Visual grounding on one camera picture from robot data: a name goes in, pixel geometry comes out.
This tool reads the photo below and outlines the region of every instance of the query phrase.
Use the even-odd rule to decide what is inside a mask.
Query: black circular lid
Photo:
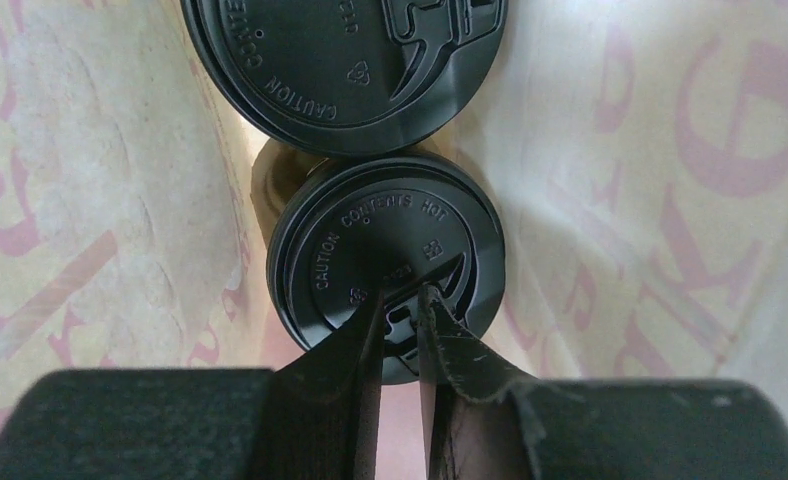
[[[381,282],[383,382],[397,384],[418,378],[418,287],[439,287],[456,318],[482,336],[503,297],[504,262],[497,213],[447,160],[330,160],[280,217],[267,280],[282,322],[305,349],[343,325]]]
[[[182,0],[214,82],[249,121],[313,153],[413,145],[473,97],[507,0]]]

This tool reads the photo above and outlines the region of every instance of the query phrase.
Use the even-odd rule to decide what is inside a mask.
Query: black plastic lid
[[[383,382],[417,380],[417,291],[436,285],[457,319],[488,330],[505,290],[500,221],[452,163],[429,154],[330,160],[292,197],[268,249],[271,298],[309,349],[383,283]]]
[[[473,97],[507,0],[182,0],[214,82],[249,121],[302,150],[413,145]]]

